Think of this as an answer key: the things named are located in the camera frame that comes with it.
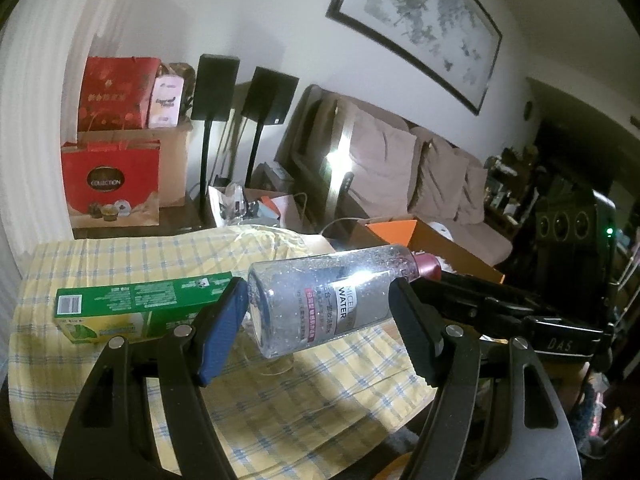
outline white curtain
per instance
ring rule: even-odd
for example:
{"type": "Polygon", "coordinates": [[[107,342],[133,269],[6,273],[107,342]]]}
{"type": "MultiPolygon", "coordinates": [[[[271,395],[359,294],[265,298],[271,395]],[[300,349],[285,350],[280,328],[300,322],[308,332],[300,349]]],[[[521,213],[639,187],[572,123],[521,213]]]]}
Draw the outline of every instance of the white curtain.
{"type": "Polygon", "coordinates": [[[9,250],[9,242],[0,222],[0,384],[6,375],[6,358],[11,318],[20,288],[20,272],[9,250]]]}
{"type": "Polygon", "coordinates": [[[72,239],[60,145],[76,138],[87,55],[116,53],[132,0],[20,0],[0,38],[0,370],[20,274],[72,239]]]}

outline micellar water bottle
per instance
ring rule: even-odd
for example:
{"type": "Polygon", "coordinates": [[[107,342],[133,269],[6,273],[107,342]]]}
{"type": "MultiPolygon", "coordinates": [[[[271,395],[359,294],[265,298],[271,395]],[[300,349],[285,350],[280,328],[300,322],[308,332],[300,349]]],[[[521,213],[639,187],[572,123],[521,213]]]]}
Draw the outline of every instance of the micellar water bottle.
{"type": "Polygon", "coordinates": [[[249,267],[249,308],[260,352],[274,358],[391,316],[391,281],[440,278],[431,254],[386,245],[249,267]]]}

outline yellow plaid tablecloth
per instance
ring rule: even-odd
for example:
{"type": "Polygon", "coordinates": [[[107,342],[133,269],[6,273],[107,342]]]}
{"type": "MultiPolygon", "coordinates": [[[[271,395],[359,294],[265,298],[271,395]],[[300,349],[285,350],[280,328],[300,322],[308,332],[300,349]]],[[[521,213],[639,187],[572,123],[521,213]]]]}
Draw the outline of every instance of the yellow plaid tablecloth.
{"type": "MultiPolygon", "coordinates": [[[[66,422],[104,345],[74,345],[52,322],[60,287],[116,285],[231,271],[308,254],[299,235],[256,226],[176,237],[75,240],[40,245],[25,276],[10,340],[9,396],[15,433],[52,474],[66,422]]],[[[382,329],[298,352],[267,376],[246,357],[242,335],[222,375],[203,390],[216,432],[240,478],[327,479],[400,428],[431,388],[404,347],[382,329]]],[[[160,388],[149,401],[164,468],[178,471],[160,388]]]]}

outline red paper bag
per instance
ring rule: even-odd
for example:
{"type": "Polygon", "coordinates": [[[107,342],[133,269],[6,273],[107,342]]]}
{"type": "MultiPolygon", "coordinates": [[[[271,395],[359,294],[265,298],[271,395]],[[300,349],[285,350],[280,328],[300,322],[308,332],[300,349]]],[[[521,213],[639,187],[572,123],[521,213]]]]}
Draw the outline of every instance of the red paper bag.
{"type": "Polygon", "coordinates": [[[158,225],[160,142],[66,143],[62,178],[71,227],[158,225]]]}
{"type": "Polygon", "coordinates": [[[157,57],[89,57],[84,67],[78,131],[146,127],[157,57]]]}

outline ceiling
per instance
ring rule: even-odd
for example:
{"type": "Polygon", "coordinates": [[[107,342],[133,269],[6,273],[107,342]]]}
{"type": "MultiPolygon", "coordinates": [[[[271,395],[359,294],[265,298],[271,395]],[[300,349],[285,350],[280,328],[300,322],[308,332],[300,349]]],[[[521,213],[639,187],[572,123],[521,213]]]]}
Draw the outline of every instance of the ceiling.
{"type": "Polygon", "coordinates": [[[618,0],[505,0],[530,49],[640,105],[640,36],[618,0]]]}
{"type": "Polygon", "coordinates": [[[580,99],[535,79],[529,82],[545,119],[556,128],[558,151],[581,173],[617,180],[640,195],[640,141],[580,99]]]}

